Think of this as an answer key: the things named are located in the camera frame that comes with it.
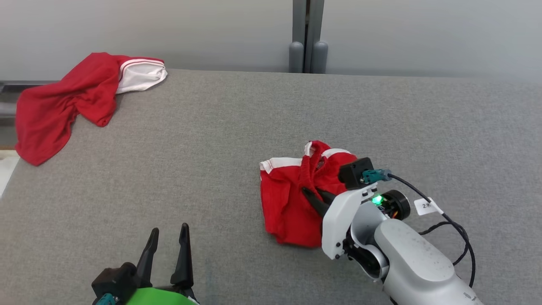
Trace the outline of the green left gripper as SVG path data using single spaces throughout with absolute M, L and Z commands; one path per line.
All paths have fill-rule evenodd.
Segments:
M 159 232 L 159 228 L 151 230 L 137 264 L 136 282 L 140 289 L 134 292 L 126 305 L 199 305 L 191 289 L 194 285 L 194 275 L 190 228 L 187 223 L 183 223 L 180 230 L 180 250 L 175 271 L 171 275 L 173 286 L 152 287 L 152 265 L 158 247 Z

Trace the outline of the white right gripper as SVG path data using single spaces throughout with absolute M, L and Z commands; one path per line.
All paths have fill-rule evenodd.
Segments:
M 373 183 L 337 196 L 321 189 L 314 193 L 302 188 L 310 206 L 324 217 L 321 248 L 330 259 L 337 259 L 345 253 L 343 241 L 348 230 L 354 242 L 366 249 L 368 237 L 377 228 L 377 206 L 372 202 L 376 188 L 377 183 Z

